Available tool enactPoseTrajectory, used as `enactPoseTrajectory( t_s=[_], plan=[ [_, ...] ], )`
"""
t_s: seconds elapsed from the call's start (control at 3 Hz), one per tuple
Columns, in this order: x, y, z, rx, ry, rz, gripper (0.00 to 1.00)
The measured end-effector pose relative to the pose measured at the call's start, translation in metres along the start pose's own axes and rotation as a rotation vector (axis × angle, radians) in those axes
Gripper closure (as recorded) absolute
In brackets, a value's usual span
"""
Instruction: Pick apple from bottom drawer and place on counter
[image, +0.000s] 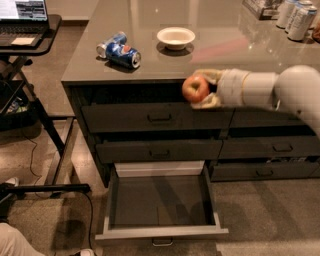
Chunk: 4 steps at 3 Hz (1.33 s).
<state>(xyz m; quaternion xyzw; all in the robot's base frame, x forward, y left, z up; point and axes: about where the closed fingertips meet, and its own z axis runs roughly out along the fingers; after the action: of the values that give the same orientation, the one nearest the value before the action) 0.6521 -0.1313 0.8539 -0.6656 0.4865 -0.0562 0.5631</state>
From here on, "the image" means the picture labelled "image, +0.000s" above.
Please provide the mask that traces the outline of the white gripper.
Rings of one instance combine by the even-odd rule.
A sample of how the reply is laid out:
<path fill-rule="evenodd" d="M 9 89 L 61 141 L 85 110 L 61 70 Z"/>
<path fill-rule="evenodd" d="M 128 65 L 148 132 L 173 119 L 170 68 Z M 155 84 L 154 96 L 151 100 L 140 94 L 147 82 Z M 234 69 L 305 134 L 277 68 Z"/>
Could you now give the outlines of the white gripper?
<path fill-rule="evenodd" d="M 194 75 L 202 76 L 208 83 L 217 84 L 217 95 L 210 93 L 199 103 L 192 103 L 193 109 L 226 107 L 254 107 L 272 110 L 276 100 L 273 89 L 278 74 L 272 72 L 250 72 L 228 69 L 197 69 Z"/>

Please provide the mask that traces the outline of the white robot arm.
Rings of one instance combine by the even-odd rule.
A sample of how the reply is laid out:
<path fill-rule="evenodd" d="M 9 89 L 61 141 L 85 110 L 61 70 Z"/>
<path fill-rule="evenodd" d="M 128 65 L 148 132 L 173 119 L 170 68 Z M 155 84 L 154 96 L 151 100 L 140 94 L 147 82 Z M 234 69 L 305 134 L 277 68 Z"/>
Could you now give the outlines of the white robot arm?
<path fill-rule="evenodd" d="M 309 66 L 292 66 L 277 74 L 239 69 L 201 69 L 195 72 L 217 90 L 194 109 L 258 108 L 295 115 L 320 137 L 320 73 Z"/>

